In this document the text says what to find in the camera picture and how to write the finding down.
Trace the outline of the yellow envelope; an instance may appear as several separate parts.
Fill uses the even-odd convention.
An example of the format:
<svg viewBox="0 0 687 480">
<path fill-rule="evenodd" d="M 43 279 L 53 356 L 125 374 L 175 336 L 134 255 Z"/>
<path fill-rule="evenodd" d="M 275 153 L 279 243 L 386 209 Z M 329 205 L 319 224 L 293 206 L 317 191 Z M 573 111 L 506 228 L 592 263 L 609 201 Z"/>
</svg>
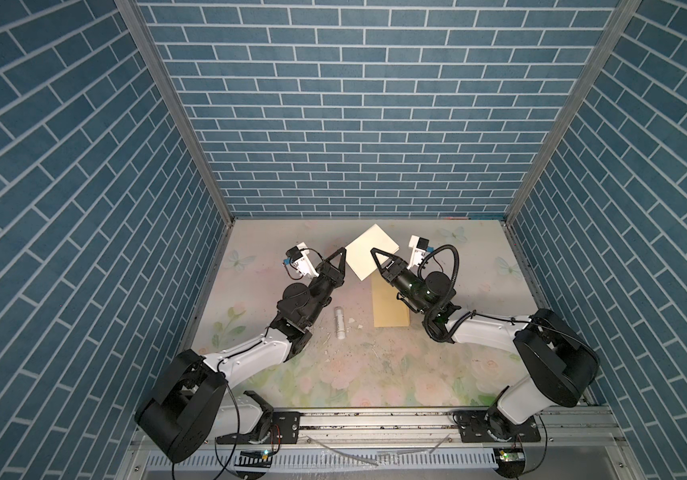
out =
<svg viewBox="0 0 687 480">
<path fill-rule="evenodd" d="M 409 327 L 411 310 L 397 299 L 397 290 L 381 276 L 371 277 L 373 294 L 373 325 L 375 328 Z"/>
</svg>

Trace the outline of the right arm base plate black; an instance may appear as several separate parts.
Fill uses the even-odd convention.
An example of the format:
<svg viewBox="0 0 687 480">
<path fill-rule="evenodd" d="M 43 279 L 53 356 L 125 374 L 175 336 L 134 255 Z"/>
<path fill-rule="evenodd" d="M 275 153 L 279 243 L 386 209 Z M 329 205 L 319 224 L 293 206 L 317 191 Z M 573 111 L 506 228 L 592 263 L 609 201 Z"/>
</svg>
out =
<svg viewBox="0 0 687 480">
<path fill-rule="evenodd" d="M 533 417 L 523 424 L 513 424 L 501 414 L 475 408 L 453 410 L 451 420 L 457 426 L 463 443 L 541 442 L 541 434 Z"/>
</svg>

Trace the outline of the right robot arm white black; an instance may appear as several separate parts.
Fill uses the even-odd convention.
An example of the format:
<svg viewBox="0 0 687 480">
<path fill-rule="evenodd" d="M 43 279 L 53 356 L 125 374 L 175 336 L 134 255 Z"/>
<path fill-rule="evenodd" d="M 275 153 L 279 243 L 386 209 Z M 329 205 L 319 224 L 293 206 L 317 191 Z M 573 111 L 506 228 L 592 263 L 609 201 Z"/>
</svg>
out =
<svg viewBox="0 0 687 480">
<path fill-rule="evenodd" d="M 492 438 L 513 439 L 519 426 L 553 405 L 577 406 L 597 377 L 599 356 L 555 312 L 541 308 L 527 317 L 502 318 L 453 303 L 461 267 L 455 246 L 437 247 L 417 267 L 379 248 L 371 256 L 397 299 L 423 316 L 431 340 L 495 348 L 521 360 L 527 374 L 503 388 L 483 417 Z"/>
</svg>

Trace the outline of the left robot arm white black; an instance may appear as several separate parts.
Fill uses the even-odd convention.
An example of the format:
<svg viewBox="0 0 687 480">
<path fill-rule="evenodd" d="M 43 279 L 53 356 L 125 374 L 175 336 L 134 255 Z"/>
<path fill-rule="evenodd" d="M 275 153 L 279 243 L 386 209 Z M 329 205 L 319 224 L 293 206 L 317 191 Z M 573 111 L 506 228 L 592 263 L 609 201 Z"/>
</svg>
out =
<svg viewBox="0 0 687 480">
<path fill-rule="evenodd" d="M 136 424 L 172 463 L 183 462 L 207 440 L 261 443 L 274 432 L 273 407 L 254 391 L 235 395 L 233 389 L 297 356 L 333 291 L 345 283 L 345 248 L 317 265 L 308 252 L 304 244 L 287 251 L 285 265 L 310 281 L 285 288 L 275 318 L 259 336 L 211 354 L 177 354 L 140 402 Z"/>
</svg>

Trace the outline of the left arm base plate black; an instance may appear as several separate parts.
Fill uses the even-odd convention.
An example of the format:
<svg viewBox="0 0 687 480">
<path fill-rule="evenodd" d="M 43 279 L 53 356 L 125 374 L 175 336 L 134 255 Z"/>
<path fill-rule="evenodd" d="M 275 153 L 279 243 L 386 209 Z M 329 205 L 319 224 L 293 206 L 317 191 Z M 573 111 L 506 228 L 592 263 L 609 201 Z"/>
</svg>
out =
<svg viewBox="0 0 687 480">
<path fill-rule="evenodd" d="M 243 432 L 243 426 L 239 433 L 234 433 L 232 429 L 227 430 L 225 435 L 215 439 L 218 444 L 223 445 L 246 445 L 246 444 L 269 444 L 274 437 L 274 443 L 297 444 L 301 414 L 297 411 L 273 412 L 273 414 L 262 414 L 257 420 L 257 424 Z"/>
</svg>

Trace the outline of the beige letter paper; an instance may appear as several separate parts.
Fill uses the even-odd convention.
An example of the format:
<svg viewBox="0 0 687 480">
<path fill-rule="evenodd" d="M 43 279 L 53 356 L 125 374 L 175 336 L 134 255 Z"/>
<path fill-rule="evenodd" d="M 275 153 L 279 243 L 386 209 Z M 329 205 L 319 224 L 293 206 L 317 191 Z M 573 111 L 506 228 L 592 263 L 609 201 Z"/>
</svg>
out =
<svg viewBox="0 0 687 480">
<path fill-rule="evenodd" d="M 395 254 L 399 251 L 399 244 L 377 224 L 369 227 L 363 234 L 345 246 L 347 250 L 347 265 L 361 281 L 377 270 L 377 262 L 373 259 L 373 248 Z"/>
</svg>

